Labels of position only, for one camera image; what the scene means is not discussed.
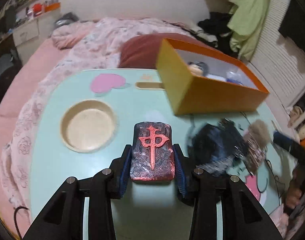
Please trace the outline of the person's right hand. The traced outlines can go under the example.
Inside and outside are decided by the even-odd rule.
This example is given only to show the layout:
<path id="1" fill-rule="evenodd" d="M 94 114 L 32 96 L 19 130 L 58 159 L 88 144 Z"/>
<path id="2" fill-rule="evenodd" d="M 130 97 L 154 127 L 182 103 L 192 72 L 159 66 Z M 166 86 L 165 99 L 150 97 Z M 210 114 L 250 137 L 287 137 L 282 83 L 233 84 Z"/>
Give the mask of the person's right hand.
<path id="1" fill-rule="evenodd" d="M 300 203 L 300 197 L 302 196 L 300 184 L 297 180 L 298 175 L 302 175 L 302 170 L 297 167 L 292 172 L 292 179 L 284 201 L 285 206 L 292 210 Z"/>

